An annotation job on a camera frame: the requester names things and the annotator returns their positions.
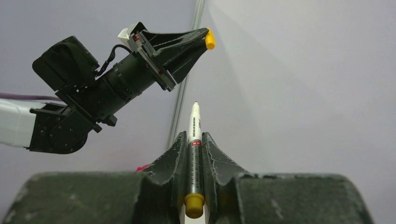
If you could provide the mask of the white marker pen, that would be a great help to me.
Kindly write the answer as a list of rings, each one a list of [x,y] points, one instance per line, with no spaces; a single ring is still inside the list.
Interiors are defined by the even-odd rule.
[[[202,133],[200,107],[197,101],[191,108],[187,132],[187,171],[185,184],[185,214],[191,219],[204,213],[205,190],[202,175]]]

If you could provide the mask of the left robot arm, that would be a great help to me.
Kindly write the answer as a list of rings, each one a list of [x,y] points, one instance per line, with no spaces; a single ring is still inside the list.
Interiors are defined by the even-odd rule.
[[[74,36],[45,51],[33,71],[55,92],[50,96],[0,95],[0,142],[33,152],[71,154],[100,124],[152,84],[172,91],[198,59],[215,48],[209,28],[153,33],[138,22],[118,35],[128,54],[114,63],[116,47],[102,65]]]

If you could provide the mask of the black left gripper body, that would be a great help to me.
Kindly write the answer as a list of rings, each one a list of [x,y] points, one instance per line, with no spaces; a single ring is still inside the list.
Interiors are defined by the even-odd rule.
[[[145,61],[148,70],[153,74],[154,79],[162,89],[172,91],[176,82],[166,69],[154,61],[154,49],[144,36],[144,31],[147,30],[141,22],[130,25],[127,29],[127,45],[136,54],[136,57]]]

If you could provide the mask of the pink cloth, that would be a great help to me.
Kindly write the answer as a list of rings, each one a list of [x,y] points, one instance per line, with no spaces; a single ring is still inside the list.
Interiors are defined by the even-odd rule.
[[[144,170],[145,168],[147,168],[149,166],[151,166],[151,164],[146,164],[146,165],[140,166],[135,171],[136,172],[140,172],[140,171]]]

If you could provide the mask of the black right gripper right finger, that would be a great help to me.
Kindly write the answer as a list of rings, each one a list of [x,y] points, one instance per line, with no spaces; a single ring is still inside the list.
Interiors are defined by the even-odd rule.
[[[371,224],[356,186],[338,174],[252,173],[202,135],[208,224]]]

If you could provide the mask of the yellow marker cap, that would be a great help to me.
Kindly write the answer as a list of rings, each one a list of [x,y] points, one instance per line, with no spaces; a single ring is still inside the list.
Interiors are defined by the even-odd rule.
[[[207,28],[207,29],[208,29],[208,32],[205,35],[205,45],[208,50],[212,50],[216,46],[216,41],[215,41],[214,34],[211,31],[211,29],[210,28]]]

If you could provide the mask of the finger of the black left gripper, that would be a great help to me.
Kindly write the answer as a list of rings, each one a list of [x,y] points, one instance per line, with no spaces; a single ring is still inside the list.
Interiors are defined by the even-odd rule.
[[[179,84],[206,51],[204,40],[183,41],[160,48],[154,56],[154,61],[168,71]]]
[[[154,33],[147,30],[141,31],[153,47],[154,51],[160,52],[165,49],[190,47],[209,33],[208,28],[199,28],[184,33]]]

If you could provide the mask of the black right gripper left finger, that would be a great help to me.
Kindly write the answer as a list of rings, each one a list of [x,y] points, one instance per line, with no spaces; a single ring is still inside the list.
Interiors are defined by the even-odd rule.
[[[30,177],[5,224],[183,224],[187,134],[141,171]]]

